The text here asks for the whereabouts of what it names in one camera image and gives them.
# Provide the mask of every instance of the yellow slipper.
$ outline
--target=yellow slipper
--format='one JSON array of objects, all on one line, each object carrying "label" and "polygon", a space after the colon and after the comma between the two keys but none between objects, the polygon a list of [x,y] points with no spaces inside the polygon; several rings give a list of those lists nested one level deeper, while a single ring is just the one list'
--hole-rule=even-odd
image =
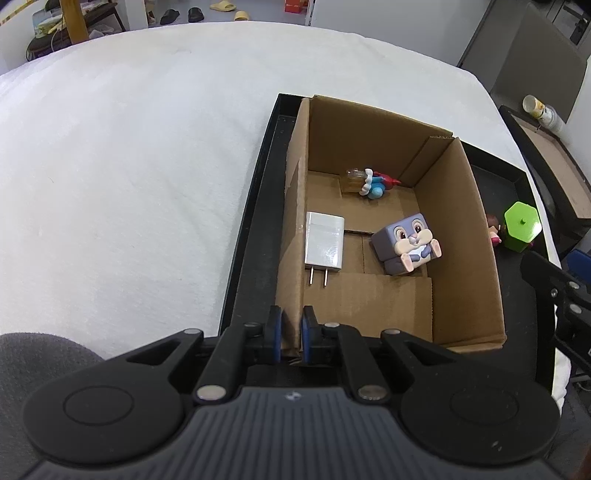
[{"label": "yellow slipper", "polygon": [[231,12],[236,9],[236,5],[231,4],[228,0],[222,0],[216,4],[209,5],[209,8],[217,10],[218,12]]},{"label": "yellow slipper", "polygon": [[244,10],[239,10],[238,12],[236,12],[236,15],[234,15],[234,21],[238,21],[238,20],[250,20],[251,16],[246,13]]}]

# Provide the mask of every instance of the cable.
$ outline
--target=cable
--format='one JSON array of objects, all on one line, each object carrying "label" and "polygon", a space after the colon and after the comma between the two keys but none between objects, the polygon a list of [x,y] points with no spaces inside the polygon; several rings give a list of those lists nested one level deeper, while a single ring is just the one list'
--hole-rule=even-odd
[{"label": "cable", "polygon": [[[64,35],[63,35],[63,31],[64,31],[64,12],[61,13],[61,22],[60,22],[60,46],[62,46],[63,40],[64,40]],[[55,38],[57,33],[57,30],[55,32],[53,32],[53,35],[51,36],[51,51],[55,51],[53,49],[53,39]]]}]

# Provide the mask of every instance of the green lid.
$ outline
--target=green lid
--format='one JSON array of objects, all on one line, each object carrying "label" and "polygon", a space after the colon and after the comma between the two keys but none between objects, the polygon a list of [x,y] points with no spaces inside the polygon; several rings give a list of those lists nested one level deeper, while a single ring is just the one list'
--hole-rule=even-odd
[{"label": "green lid", "polygon": [[515,202],[505,212],[507,233],[526,244],[530,243],[542,231],[538,210],[525,203]]}]

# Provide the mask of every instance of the black tray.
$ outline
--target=black tray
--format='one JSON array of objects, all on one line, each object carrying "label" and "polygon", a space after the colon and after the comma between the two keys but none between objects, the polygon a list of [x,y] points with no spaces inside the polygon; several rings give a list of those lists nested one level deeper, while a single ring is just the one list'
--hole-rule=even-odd
[{"label": "black tray", "polygon": [[[285,157],[302,97],[280,94],[255,165],[232,263],[220,333],[230,322],[260,322],[275,302],[284,207]],[[463,143],[485,210],[498,218],[520,200],[535,205],[525,172]],[[547,258],[540,234],[534,249]],[[496,264],[507,342],[471,354],[487,364],[536,380],[551,391],[554,377],[554,307],[519,273],[520,254],[497,248]]]}]

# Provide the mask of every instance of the white cloth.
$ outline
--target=white cloth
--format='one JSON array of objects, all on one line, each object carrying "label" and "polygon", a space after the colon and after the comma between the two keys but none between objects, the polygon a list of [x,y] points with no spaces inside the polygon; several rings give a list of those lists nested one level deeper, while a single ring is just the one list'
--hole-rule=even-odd
[{"label": "white cloth", "polygon": [[257,22],[98,38],[0,77],[0,333],[102,356],[215,335],[278,93],[398,112],[526,169],[471,73],[387,43]]}]

